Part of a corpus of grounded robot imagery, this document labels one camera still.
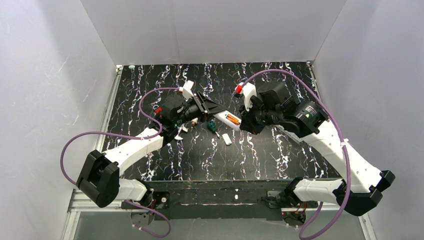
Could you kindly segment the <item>white remote battery cover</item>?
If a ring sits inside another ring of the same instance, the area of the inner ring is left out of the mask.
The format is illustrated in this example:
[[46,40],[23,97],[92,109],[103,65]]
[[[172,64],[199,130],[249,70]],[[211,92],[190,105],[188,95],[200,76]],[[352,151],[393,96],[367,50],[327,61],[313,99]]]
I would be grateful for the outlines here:
[[230,136],[227,133],[224,133],[222,135],[222,139],[224,140],[226,146],[230,146],[232,144],[232,140],[230,139]]

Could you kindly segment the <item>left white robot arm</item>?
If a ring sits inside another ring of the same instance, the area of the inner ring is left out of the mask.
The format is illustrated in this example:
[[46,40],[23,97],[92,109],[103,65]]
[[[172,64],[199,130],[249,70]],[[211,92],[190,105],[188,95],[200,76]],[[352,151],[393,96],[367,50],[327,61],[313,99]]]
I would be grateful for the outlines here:
[[200,94],[188,99],[178,94],[169,95],[155,110],[154,118],[162,126],[152,123],[136,139],[105,152],[90,152],[76,186],[100,208],[124,200],[149,207],[154,189],[143,180],[123,179],[122,174],[141,158],[170,143],[178,135],[181,125],[193,119],[200,122],[213,118],[223,120],[227,114],[223,105]]

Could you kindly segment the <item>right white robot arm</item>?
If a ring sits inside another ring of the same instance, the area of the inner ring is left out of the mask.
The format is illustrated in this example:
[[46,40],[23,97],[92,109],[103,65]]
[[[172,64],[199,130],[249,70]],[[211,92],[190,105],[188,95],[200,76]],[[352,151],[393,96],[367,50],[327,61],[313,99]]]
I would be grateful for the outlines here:
[[381,201],[383,191],[395,180],[389,170],[379,170],[366,161],[347,141],[340,140],[335,124],[315,101],[299,101],[281,82],[260,87],[241,83],[235,88],[244,98],[240,107],[240,129],[259,134],[266,126],[281,126],[318,151],[340,174],[335,180],[297,177],[274,198],[277,203],[326,202],[362,216]]

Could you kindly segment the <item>white remote control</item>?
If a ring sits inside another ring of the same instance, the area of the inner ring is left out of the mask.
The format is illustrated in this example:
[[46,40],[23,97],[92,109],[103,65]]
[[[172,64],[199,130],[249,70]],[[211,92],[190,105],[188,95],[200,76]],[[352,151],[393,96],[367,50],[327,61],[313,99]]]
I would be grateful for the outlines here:
[[[236,125],[236,124],[232,123],[230,120],[226,119],[226,115],[230,115],[230,116],[234,116],[234,117],[238,118],[239,121],[240,121],[240,124]],[[230,113],[229,111],[224,110],[224,111],[221,111],[219,113],[214,114],[213,116],[217,120],[219,120],[222,123],[224,123],[225,125],[227,125],[228,127],[232,128],[233,130],[235,130],[237,132],[239,132],[241,130],[240,126],[241,126],[242,120],[239,117],[237,117],[236,115]]]

